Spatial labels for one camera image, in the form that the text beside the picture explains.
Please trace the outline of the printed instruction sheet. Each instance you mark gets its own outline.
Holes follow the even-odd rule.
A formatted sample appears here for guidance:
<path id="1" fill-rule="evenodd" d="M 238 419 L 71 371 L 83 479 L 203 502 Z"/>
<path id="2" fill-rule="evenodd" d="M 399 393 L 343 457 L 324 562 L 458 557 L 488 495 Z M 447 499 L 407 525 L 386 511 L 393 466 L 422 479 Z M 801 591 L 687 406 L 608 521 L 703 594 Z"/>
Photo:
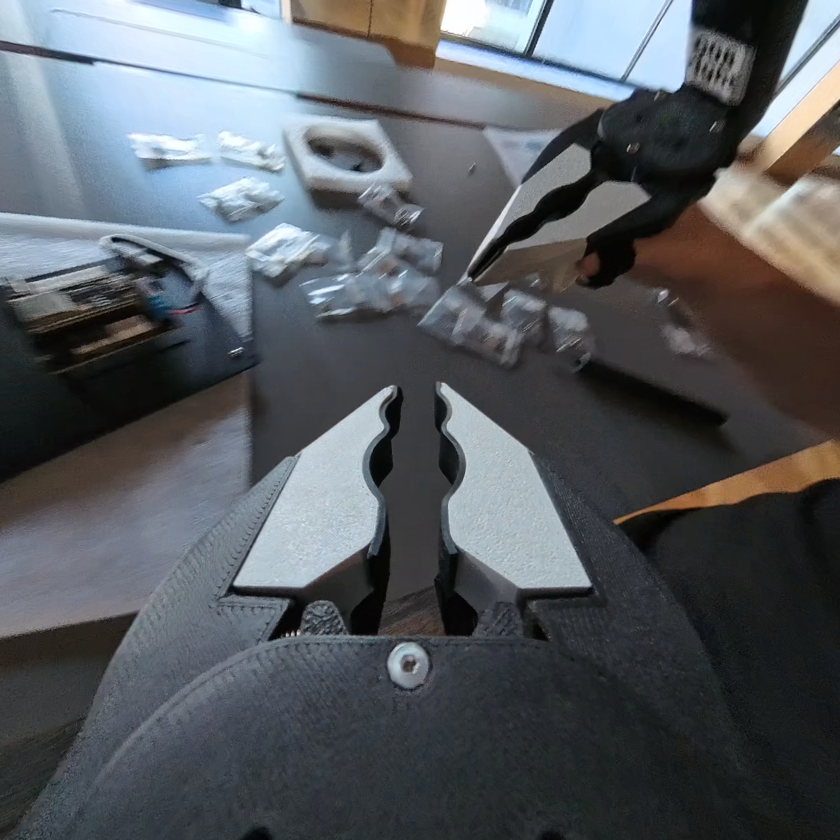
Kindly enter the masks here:
<path id="1" fill-rule="evenodd" d="M 483 136 L 496 153 L 509 183 L 516 187 L 545 147 L 560 134 L 558 129 L 517 130 L 486 127 Z"/>

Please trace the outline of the wooden cabinet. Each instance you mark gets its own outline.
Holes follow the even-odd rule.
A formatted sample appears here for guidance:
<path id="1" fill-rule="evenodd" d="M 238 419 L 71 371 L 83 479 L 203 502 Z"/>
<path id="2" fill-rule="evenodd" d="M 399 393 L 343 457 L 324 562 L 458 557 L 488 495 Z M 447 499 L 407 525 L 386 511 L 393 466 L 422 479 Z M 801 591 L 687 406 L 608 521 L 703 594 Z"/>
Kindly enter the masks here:
<path id="1" fill-rule="evenodd" d="M 436 64 L 446 1 L 281 1 L 288 24 L 318 28 L 383 46 L 402 67 Z"/>

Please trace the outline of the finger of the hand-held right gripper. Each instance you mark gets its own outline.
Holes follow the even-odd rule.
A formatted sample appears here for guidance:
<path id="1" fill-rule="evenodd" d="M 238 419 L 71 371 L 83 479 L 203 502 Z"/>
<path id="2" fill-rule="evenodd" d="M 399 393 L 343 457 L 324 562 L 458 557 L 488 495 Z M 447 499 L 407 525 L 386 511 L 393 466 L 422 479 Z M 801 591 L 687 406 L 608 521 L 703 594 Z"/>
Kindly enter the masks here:
<path id="1" fill-rule="evenodd" d="M 576 193 L 576 203 L 572 203 L 573 184 L 579 181 L 583 181 L 587 186 L 602 184 L 603 179 L 595 173 L 592 163 L 592 150 L 599 142 L 598 130 L 602 115 L 603 112 L 593 112 L 582 121 L 561 131 L 530 167 L 499 217 L 504 214 L 506 206 L 520 187 L 535 191 L 538 202 L 535 210 L 537 219 L 545 220 L 549 211 L 559 211 L 560 215 L 567 214 L 582 201 L 584 193 L 580 192 Z M 469 278 L 469 266 L 465 270 L 465 277 Z"/>
<path id="2" fill-rule="evenodd" d="M 469 279 L 485 287 L 538 276 L 550 287 L 564 289 L 574 279 L 574 264 L 583 257 L 587 239 L 597 230 L 641 207 L 650 195 L 630 182 L 572 185 L 583 199 L 570 212 L 549 211 L 537 219 L 536 192 L 520 187 L 469 264 Z"/>

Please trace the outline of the white foam sheet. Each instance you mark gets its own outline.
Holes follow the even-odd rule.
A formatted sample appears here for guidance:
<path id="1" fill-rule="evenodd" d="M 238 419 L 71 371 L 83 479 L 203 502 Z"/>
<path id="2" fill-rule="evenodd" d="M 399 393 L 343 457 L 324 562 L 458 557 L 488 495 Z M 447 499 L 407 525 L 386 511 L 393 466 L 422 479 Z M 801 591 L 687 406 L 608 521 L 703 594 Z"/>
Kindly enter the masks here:
<path id="1" fill-rule="evenodd" d="M 250 487 L 237 374 L 2 483 L 1 635 L 135 613 Z"/>

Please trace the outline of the pile of clear parts bags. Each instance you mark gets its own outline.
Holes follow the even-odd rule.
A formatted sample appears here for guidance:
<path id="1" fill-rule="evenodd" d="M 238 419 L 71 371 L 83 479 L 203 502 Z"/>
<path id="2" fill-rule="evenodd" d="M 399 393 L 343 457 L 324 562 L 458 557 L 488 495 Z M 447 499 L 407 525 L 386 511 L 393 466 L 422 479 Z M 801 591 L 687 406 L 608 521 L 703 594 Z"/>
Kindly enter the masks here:
<path id="1" fill-rule="evenodd" d="M 176 164 L 209 163 L 200 135 L 178 139 L 167 134 L 129 133 L 136 156 L 149 168 Z M 582 311 L 550 306 L 528 290 L 510 289 L 505 282 L 475 288 L 460 280 L 440 290 L 436 274 L 442 264 L 443 244 L 408 231 L 423 214 L 409 203 L 393 181 L 379 175 L 380 155 L 360 141 L 349 152 L 365 152 L 359 163 L 343 173 L 373 175 L 370 185 L 358 190 L 358 203 L 369 215 L 385 223 L 375 244 L 354 257 L 350 232 L 334 239 L 288 223 L 278 224 L 246 249 L 249 267 L 259 276 L 282 285 L 306 269 L 324 267 L 326 276 L 301 285 L 317 319 L 367 320 L 394 312 L 422 314 L 418 326 L 453 348 L 511 368 L 527 344 L 551 348 L 568 360 L 573 370 L 588 365 L 595 353 L 595 335 Z M 263 172 L 282 172 L 286 156 L 277 144 L 222 131 L 216 138 L 222 159 Z M 242 177 L 198 197 L 199 203 L 229 223 L 267 213 L 281 196 L 266 182 Z M 668 290 L 657 291 L 657 304 L 668 310 L 661 327 L 672 353 L 688 358 L 710 358 L 711 347 L 679 310 Z"/>

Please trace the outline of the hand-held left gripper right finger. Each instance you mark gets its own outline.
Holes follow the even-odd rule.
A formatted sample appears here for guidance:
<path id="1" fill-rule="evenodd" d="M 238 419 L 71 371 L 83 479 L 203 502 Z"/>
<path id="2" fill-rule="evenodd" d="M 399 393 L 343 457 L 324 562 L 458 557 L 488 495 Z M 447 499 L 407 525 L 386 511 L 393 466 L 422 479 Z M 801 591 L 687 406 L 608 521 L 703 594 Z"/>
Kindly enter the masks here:
<path id="1" fill-rule="evenodd" d="M 450 385 L 437 382 L 440 504 L 434 585 L 444 630 L 469 636 L 498 604 L 594 593 L 581 541 L 532 451 Z"/>

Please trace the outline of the large window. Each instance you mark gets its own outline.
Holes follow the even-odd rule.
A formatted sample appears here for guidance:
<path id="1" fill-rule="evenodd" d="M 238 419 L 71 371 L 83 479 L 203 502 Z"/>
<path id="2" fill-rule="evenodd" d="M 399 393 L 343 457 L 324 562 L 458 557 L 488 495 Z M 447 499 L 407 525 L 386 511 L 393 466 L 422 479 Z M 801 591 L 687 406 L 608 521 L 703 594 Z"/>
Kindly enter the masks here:
<path id="1" fill-rule="evenodd" d="M 647 88 L 684 79 L 689 1 L 450 1 L 442 35 Z"/>

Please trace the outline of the controller circuit board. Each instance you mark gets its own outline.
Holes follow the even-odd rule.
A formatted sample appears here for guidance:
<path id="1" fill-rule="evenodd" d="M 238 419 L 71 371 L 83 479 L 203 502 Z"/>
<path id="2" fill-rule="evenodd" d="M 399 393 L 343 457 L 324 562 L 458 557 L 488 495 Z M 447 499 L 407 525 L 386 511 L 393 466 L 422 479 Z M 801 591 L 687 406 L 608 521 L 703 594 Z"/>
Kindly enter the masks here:
<path id="1" fill-rule="evenodd" d="M 123 257 L 2 278 L 2 306 L 52 374 L 126 364 L 189 340 L 160 268 Z"/>

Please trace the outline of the white foam block with hole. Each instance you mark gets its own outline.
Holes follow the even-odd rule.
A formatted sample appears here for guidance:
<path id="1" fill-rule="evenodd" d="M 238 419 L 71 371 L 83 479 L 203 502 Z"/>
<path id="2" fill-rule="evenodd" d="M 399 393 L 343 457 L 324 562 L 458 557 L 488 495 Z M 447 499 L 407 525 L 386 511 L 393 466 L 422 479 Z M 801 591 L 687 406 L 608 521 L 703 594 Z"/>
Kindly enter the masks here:
<path id="1" fill-rule="evenodd" d="M 283 128 L 285 144 L 311 192 L 360 196 L 375 185 L 408 195 L 413 174 L 374 119 L 292 115 Z"/>

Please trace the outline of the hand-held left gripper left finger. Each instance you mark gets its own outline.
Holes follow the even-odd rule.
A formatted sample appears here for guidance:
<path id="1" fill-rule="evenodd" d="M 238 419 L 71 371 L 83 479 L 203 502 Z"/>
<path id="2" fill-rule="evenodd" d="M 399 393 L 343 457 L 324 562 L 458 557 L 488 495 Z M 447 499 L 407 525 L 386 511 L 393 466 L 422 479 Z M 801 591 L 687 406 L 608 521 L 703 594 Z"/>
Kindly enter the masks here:
<path id="1" fill-rule="evenodd" d="M 294 458 L 234 577 L 235 594 L 286 598 L 299 613 L 330 602 L 352 634 L 378 634 L 391 548 L 381 484 L 402 405 L 402 390 L 388 385 Z"/>

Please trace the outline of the dark grey desk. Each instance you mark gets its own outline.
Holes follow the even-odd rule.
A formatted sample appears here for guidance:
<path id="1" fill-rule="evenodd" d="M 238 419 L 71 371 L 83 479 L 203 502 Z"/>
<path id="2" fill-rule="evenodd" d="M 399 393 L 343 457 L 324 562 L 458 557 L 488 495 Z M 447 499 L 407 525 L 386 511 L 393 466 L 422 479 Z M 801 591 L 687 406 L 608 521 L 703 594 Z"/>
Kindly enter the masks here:
<path id="1" fill-rule="evenodd" d="M 26 216 L 222 230 L 196 196 L 242 174 L 200 164 L 147 172 L 130 130 L 237 130 L 280 140 L 291 115 L 319 103 L 230 82 L 2 52 L 2 210 Z M 548 352 L 505 371 L 454 350 L 393 314 L 320 322 L 299 281 L 254 281 L 253 451 L 250 485 L 387 385 L 402 388 L 395 468 L 384 483 L 391 528 L 392 599 L 432 584 L 445 480 L 438 468 L 434 386 L 451 385 L 560 469 L 609 518 L 621 518 L 751 468 L 822 456 L 825 436 L 783 417 L 728 362 L 685 360 L 663 345 L 661 311 L 622 280 L 569 290 L 560 304 L 591 319 L 599 360 L 729 413 L 693 422 L 580 379 Z"/>

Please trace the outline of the black screwdriver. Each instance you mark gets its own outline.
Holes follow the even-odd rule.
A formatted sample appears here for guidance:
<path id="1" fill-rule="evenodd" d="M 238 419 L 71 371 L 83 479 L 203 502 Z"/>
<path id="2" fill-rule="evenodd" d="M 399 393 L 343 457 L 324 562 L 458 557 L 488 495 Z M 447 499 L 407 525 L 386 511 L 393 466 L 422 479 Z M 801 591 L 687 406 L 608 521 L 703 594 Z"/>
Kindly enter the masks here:
<path id="1" fill-rule="evenodd" d="M 625 396 L 645 400 L 664 411 L 687 417 L 693 422 L 720 427 L 729 420 L 728 412 L 709 402 L 592 356 L 579 360 L 574 372 L 580 379 L 608 386 Z"/>

